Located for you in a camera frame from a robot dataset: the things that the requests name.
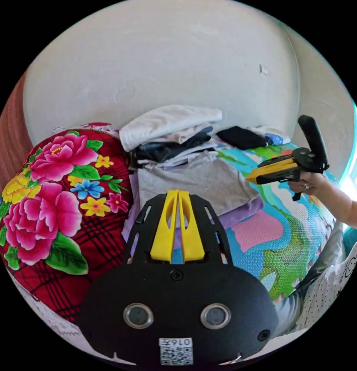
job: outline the green leaf print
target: green leaf print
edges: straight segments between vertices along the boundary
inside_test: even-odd
[[[29,157],[29,162],[33,162],[34,161],[34,159],[40,154],[42,152],[42,149],[41,148],[38,148],[37,150],[36,150],[36,153],[34,154],[34,155],[32,155],[32,156],[30,156]]]
[[[2,229],[0,230],[0,245],[5,246],[6,243],[6,233],[7,233],[7,228],[4,225]]]
[[[88,273],[88,264],[76,242],[60,232],[51,245],[46,264],[53,269],[68,274],[83,275]]]
[[[0,224],[1,224],[2,218],[4,218],[7,215],[8,211],[10,209],[10,205],[11,205],[10,202],[3,202],[1,204],[1,206],[0,206]]]
[[[73,177],[88,180],[99,180],[100,175],[96,168],[91,165],[78,166],[74,165],[73,171],[69,174]]]
[[[102,147],[102,142],[100,140],[88,140],[86,144],[86,148],[91,148],[95,152],[97,152]]]
[[[122,187],[121,185],[119,185],[120,183],[122,183],[122,179],[115,179],[115,180],[112,180],[108,185],[109,185],[109,188],[116,192],[116,193],[122,193],[121,189],[123,189],[124,191],[126,192],[129,192],[128,189]]]
[[[19,259],[17,257],[17,247],[12,247],[11,245],[8,247],[7,253],[3,256],[9,268],[17,271],[19,269]]]
[[[37,180],[34,182],[34,181],[32,181],[32,179],[30,179],[28,184],[27,184],[27,188],[34,188],[34,187],[37,187],[37,186],[38,186],[38,181]]]
[[[68,134],[74,134],[76,136],[79,136],[80,135],[79,132],[78,131],[75,131],[75,130],[70,130],[65,135],[68,135]]]
[[[111,176],[111,175],[106,175],[106,174],[104,174],[104,175],[101,175],[101,180],[110,180],[110,179],[112,179],[113,177]]]

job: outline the pink peony print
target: pink peony print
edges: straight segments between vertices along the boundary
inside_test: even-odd
[[[84,166],[96,161],[98,154],[86,148],[87,140],[87,136],[75,134],[54,138],[29,165],[32,180],[37,180],[39,185],[47,180],[59,182],[73,171],[74,165]]]
[[[58,232],[73,237],[81,228],[82,214],[76,196],[61,185],[45,182],[32,199],[10,205],[3,219],[6,239],[18,247],[18,258],[28,265],[46,259]]]
[[[109,193],[109,200],[105,204],[110,206],[112,213],[117,213],[119,209],[128,212],[128,202],[122,200],[120,193]]]

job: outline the white wall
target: white wall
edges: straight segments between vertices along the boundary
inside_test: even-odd
[[[283,30],[229,0],[128,0],[103,9],[55,39],[24,88],[33,144],[59,126],[122,127],[173,103],[220,108],[226,126],[268,124],[291,136],[298,102]]]
[[[342,81],[322,55],[288,27],[300,76],[298,116],[315,118],[328,152],[329,171],[339,180],[349,161],[354,138],[354,106]],[[307,141],[296,126],[292,141],[306,146]]]

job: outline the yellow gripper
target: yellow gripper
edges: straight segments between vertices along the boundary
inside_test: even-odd
[[[167,192],[150,255],[154,260],[166,261],[172,264],[177,203],[179,204],[183,262],[202,260],[204,259],[204,248],[191,205],[190,195],[189,192],[179,190]]]

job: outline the floral blanket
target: floral blanket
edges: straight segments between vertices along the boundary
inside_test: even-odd
[[[58,133],[31,151],[2,192],[2,259],[35,299],[76,322],[93,280],[122,263],[132,202],[118,139],[88,129]]]

